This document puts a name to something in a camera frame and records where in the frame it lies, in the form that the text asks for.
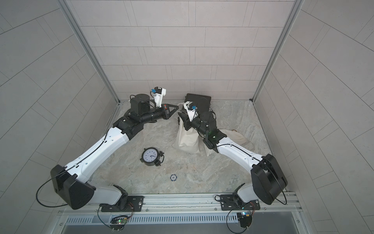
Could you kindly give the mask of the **left circuit board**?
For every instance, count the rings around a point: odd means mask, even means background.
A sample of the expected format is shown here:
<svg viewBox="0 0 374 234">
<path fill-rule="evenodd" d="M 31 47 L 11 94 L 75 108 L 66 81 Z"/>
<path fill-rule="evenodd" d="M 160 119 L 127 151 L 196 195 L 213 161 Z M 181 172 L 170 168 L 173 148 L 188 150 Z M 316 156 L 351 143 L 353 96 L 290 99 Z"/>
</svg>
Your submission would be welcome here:
<svg viewBox="0 0 374 234">
<path fill-rule="evenodd" d="M 116 216 L 111 219 L 110 227 L 115 230 L 122 230 L 127 224 L 129 217 L 127 215 Z"/>
</svg>

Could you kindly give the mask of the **right corner aluminium profile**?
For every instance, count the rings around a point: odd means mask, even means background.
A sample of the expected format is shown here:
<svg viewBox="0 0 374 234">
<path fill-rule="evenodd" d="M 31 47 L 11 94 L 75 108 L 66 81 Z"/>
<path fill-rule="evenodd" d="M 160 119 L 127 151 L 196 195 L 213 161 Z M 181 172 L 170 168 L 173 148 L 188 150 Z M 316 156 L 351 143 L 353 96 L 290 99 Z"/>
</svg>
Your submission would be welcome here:
<svg viewBox="0 0 374 234">
<path fill-rule="evenodd" d="M 281 31 L 281 34 L 280 34 L 280 36 L 278 38 L 278 41 L 277 41 L 276 46 L 275 46 L 275 48 L 273 50 L 273 53 L 272 53 L 272 55 L 270 57 L 270 60 L 269 60 L 269 62 L 267 64 L 267 66 L 266 66 L 264 74 L 263 74 L 263 76 L 262 76 L 262 78 L 261 78 L 261 80 L 259 82 L 259 86 L 256 89 L 256 92 L 255 92 L 253 98 L 251 99 L 251 101 L 253 103 L 255 103 L 256 100 L 259 98 L 260 92 L 261 92 L 261 90 L 263 89 L 263 87 L 265 85 L 265 82 L 266 82 L 266 80 L 267 80 L 267 78 L 268 78 L 268 76 L 269 76 L 269 74 L 271 72 L 272 67 L 274 66 L 274 64 L 276 62 L 276 59 L 277 59 L 277 57 L 278 57 L 278 55 L 279 55 L 279 53 L 280 53 L 280 51 L 281 51 L 281 49 L 282 49 L 285 41 L 286 41 L 287 36 L 289 35 L 289 32 L 290 32 L 290 30 L 291 30 L 291 28 L 293 26 L 293 23 L 295 22 L 298 13 L 301 10 L 303 2 L 304 2 L 303 0 L 296 0 L 296 1 L 294 1 L 294 4 L 293 4 L 293 6 L 291 8 L 291 11 L 290 11 L 290 14 L 289 14 L 289 16 L 288 16 L 288 18 L 287 18 L 287 20 L 285 22 L 285 25 L 284 25 L 284 27 L 283 27 L 283 29 Z"/>
</svg>

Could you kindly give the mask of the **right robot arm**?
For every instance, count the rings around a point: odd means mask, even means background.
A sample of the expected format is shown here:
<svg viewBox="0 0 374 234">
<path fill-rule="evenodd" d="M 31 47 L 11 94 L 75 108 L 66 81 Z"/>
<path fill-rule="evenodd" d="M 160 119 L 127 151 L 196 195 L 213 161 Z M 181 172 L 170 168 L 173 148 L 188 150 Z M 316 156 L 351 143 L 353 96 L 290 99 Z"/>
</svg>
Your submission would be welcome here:
<svg viewBox="0 0 374 234">
<path fill-rule="evenodd" d="M 259 199 L 271 205 L 283 193 L 288 182 L 271 154 L 262 156 L 235 143 L 217 128 L 213 111 L 202 114 L 181 111 L 178 115 L 184 128 L 196 130 L 208 149 L 229 157 L 251 174 L 251 183 L 243 184 L 234 192 L 241 202 L 249 203 Z"/>
</svg>

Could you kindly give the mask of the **blue poker chip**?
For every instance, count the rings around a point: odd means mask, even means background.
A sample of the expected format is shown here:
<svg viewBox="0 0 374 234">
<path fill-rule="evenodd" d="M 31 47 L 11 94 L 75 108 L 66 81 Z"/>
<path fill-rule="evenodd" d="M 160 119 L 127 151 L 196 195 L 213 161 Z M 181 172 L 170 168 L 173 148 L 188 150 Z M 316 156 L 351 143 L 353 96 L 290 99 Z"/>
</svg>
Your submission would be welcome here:
<svg viewBox="0 0 374 234">
<path fill-rule="evenodd" d="M 171 181 L 176 181 L 177 180 L 177 175 L 173 174 L 170 176 Z"/>
</svg>

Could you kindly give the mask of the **white cloth soil bag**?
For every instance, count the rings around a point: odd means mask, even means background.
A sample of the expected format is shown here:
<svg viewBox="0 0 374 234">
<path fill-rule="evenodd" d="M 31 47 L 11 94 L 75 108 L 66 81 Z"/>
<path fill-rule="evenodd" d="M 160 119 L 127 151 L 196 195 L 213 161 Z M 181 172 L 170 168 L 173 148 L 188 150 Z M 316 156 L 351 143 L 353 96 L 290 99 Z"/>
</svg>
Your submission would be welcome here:
<svg viewBox="0 0 374 234">
<path fill-rule="evenodd" d="M 195 129 L 190 129 L 186 131 L 182 125 L 181 119 L 179 120 L 179 129 L 175 142 L 173 143 L 173 148 L 181 150 L 189 154 L 199 153 L 199 134 Z"/>
</svg>

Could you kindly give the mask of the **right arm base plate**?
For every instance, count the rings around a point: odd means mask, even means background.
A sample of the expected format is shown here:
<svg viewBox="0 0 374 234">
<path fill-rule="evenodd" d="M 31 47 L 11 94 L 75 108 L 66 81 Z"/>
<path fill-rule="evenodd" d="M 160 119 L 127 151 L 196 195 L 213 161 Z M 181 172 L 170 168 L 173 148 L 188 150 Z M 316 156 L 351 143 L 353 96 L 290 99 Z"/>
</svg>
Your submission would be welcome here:
<svg viewBox="0 0 374 234">
<path fill-rule="evenodd" d="M 222 211 L 261 209 L 252 184 L 243 183 L 232 194 L 215 195 L 214 199 L 220 203 Z"/>
</svg>

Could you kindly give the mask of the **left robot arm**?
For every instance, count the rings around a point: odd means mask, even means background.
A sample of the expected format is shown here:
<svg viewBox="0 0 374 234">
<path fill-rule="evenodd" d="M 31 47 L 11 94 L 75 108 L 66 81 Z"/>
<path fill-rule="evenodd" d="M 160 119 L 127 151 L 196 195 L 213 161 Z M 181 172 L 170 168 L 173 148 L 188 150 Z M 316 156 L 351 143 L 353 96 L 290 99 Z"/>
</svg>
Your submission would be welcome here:
<svg viewBox="0 0 374 234">
<path fill-rule="evenodd" d="M 57 165 L 51 170 L 54 191 L 68 206 L 77 210 L 88 204 L 102 204 L 109 211 L 128 208 L 128 193 L 118 185 L 95 187 L 88 180 L 97 168 L 118 148 L 128 143 L 143 130 L 147 123 L 169 119 L 179 107 L 151 100 L 147 94 L 131 99 L 131 107 L 119 118 L 105 136 L 66 166 Z"/>
</svg>

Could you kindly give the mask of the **aluminium mounting rail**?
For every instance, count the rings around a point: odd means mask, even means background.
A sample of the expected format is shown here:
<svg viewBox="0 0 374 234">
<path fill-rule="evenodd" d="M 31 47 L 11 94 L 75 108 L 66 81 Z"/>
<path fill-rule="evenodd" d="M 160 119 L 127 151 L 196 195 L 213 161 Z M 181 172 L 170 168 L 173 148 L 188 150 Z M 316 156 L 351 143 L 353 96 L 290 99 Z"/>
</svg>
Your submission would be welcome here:
<svg viewBox="0 0 374 234">
<path fill-rule="evenodd" d="M 141 200 L 131 197 L 131 203 L 135 214 L 187 214 L 187 213 L 218 213 L 229 212 L 241 206 L 235 206 L 231 201 L 233 195 L 225 193 L 228 198 L 222 199 L 222 195 L 214 193 L 203 194 L 148 194 L 141 195 Z M 244 210 L 260 212 L 299 212 L 302 211 L 299 199 L 294 192 L 282 193 L 271 205 L 260 200 L 252 201 L 244 206 Z"/>
</svg>

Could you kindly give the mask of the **left corner aluminium profile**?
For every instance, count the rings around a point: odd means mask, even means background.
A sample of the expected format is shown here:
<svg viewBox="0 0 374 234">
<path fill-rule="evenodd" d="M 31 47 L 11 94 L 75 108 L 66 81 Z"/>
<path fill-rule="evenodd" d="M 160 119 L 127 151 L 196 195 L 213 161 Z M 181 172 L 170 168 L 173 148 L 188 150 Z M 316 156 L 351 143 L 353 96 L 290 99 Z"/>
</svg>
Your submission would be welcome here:
<svg viewBox="0 0 374 234">
<path fill-rule="evenodd" d="M 110 84 L 108 77 L 106 76 L 104 70 L 102 69 L 101 65 L 99 64 L 99 60 L 97 59 L 96 55 L 94 54 L 91 46 L 89 45 L 87 39 L 85 38 L 77 20 L 72 14 L 72 11 L 70 10 L 68 4 L 66 1 L 63 0 L 57 0 L 57 4 L 59 5 L 59 8 L 61 9 L 64 17 L 68 21 L 70 27 L 72 28 L 73 32 L 75 33 L 78 41 L 80 42 L 81 46 L 83 47 L 84 51 L 86 52 L 87 57 L 89 58 L 90 62 L 92 63 L 93 67 L 95 68 L 96 72 L 100 76 L 100 78 L 103 80 L 104 84 L 108 88 L 110 94 L 116 101 L 116 103 L 119 105 L 120 100 L 118 98 L 118 95 L 116 94 L 114 88 Z"/>
</svg>

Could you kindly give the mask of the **black ribbed briefcase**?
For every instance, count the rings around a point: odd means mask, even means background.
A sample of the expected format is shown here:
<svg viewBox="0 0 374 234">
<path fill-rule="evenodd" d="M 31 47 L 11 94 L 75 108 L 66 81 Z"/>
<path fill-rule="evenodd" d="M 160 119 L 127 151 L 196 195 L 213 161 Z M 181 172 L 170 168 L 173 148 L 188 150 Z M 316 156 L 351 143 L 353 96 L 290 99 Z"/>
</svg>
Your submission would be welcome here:
<svg viewBox="0 0 374 234">
<path fill-rule="evenodd" d="M 184 101 L 185 102 L 191 101 L 192 102 L 191 106 L 196 106 L 197 112 L 200 114 L 200 113 L 209 111 L 210 104 L 211 104 L 211 97 L 205 96 L 205 95 L 188 93 Z"/>
</svg>

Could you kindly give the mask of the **circuit board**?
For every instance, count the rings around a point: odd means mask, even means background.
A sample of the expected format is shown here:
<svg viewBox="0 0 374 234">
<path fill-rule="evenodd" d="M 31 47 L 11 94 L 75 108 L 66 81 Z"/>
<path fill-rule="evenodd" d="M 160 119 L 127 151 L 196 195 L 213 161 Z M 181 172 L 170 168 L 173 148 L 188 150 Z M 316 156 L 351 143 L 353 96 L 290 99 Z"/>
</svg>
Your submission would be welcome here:
<svg viewBox="0 0 374 234">
<path fill-rule="evenodd" d="M 116 216 L 111 219 L 110 227 L 115 230 L 122 230 L 127 224 L 129 217 L 127 215 Z"/>
<path fill-rule="evenodd" d="M 249 228 L 253 221 L 251 213 L 237 213 L 237 218 L 241 228 Z"/>
</svg>

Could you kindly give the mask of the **right circuit board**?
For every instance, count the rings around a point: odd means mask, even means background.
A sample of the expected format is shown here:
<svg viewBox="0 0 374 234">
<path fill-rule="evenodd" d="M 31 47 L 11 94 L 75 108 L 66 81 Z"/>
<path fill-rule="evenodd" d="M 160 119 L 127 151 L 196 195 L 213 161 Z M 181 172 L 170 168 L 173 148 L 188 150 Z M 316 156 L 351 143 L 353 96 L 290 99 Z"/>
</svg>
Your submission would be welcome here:
<svg viewBox="0 0 374 234">
<path fill-rule="evenodd" d="M 237 213 L 237 218 L 241 228 L 249 228 L 253 221 L 251 213 Z"/>
</svg>

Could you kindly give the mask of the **ventilation grille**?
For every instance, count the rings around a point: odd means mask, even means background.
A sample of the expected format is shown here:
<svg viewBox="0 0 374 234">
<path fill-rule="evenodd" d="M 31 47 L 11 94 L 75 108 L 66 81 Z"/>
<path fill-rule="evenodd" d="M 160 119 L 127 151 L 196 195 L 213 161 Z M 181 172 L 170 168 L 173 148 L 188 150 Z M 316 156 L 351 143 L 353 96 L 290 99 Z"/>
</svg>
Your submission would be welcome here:
<svg viewBox="0 0 374 234">
<path fill-rule="evenodd" d="M 65 222 L 67 226 L 73 225 L 102 225 L 109 224 L 113 215 L 75 215 L 69 216 Z M 203 213 L 203 214 L 135 214 L 127 222 L 128 225 L 140 224 L 195 224 L 195 223 L 238 223 L 236 214 Z"/>
</svg>

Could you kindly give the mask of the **corner aluminium profile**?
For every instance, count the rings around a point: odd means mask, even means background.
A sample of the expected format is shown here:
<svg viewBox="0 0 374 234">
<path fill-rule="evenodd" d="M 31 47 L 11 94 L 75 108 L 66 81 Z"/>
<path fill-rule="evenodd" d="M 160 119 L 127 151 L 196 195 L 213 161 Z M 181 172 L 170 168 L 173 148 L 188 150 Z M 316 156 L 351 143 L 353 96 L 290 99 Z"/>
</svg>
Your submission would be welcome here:
<svg viewBox="0 0 374 234">
<path fill-rule="evenodd" d="M 261 80 L 259 82 L 259 86 L 256 89 L 256 92 L 255 92 L 253 98 L 251 99 L 251 101 L 253 103 L 255 103 L 256 100 L 259 98 L 260 92 L 261 92 L 261 90 L 263 89 L 263 87 L 265 85 L 265 82 L 266 82 L 266 80 L 267 80 L 267 78 L 268 78 L 268 76 L 269 76 L 269 74 L 271 72 L 272 67 L 274 66 L 274 64 L 276 62 L 276 59 L 277 59 L 277 57 L 278 57 L 278 55 L 279 55 L 279 53 L 280 53 L 280 51 L 281 51 L 281 49 L 282 49 L 285 41 L 286 41 L 287 36 L 289 35 L 289 32 L 290 32 L 290 30 L 291 30 L 291 28 L 293 26 L 293 23 L 295 22 L 298 13 L 301 10 L 303 2 L 304 2 L 303 0 L 296 0 L 296 1 L 294 1 L 294 4 L 293 4 L 293 6 L 291 8 L 291 11 L 290 11 L 290 14 L 289 14 L 289 16 L 288 16 L 288 18 L 287 18 L 287 20 L 285 22 L 285 25 L 284 25 L 284 27 L 283 27 L 283 29 L 281 31 L 281 34 L 280 34 L 280 36 L 278 38 L 278 41 L 277 41 L 276 46 L 275 46 L 275 48 L 273 50 L 273 53 L 272 53 L 272 55 L 270 57 L 270 60 L 269 60 L 269 62 L 267 64 L 267 66 L 266 66 L 264 74 L 263 74 L 263 76 L 262 76 L 262 78 L 261 78 Z"/>
<path fill-rule="evenodd" d="M 95 68 L 96 72 L 100 76 L 100 78 L 103 80 L 104 84 L 108 88 L 110 94 L 116 101 L 116 103 L 119 105 L 120 100 L 118 98 L 118 95 L 116 94 L 114 88 L 110 84 L 108 77 L 106 76 L 104 70 L 102 69 L 101 65 L 99 64 L 99 60 L 97 59 L 96 55 L 94 54 L 91 46 L 89 45 L 87 39 L 85 38 L 77 20 L 72 14 L 72 11 L 70 10 L 68 4 L 66 1 L 63 0 L 57 0 L 57 4 L 59 5 L 59 8 L 61 9 L 64 17 L 68 21 L 70 27 L 72 28 L 73 32 L 75 33 L 78 41 L 80 42 L 81 46 L 83 47 L 84 51 L 86 52 L 87 57 L 89 58 L 90 62 L 92 63 L 93 67 Z"/>
</svg>

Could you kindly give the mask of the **black alarm clock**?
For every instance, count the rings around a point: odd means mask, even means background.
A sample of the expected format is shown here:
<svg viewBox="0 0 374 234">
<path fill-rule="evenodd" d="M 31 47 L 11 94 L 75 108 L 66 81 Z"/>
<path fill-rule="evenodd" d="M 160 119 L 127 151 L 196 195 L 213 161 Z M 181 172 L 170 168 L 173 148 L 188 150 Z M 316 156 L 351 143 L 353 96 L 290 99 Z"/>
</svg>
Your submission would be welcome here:
<svg viewBox="0 0 374 234">
<path fill-rule="evenodd" d="M 160 166 L 165 159 L 164 153 L 154 147 L 145 148 L 140 161 L 147 166 Z"/>
</svg>

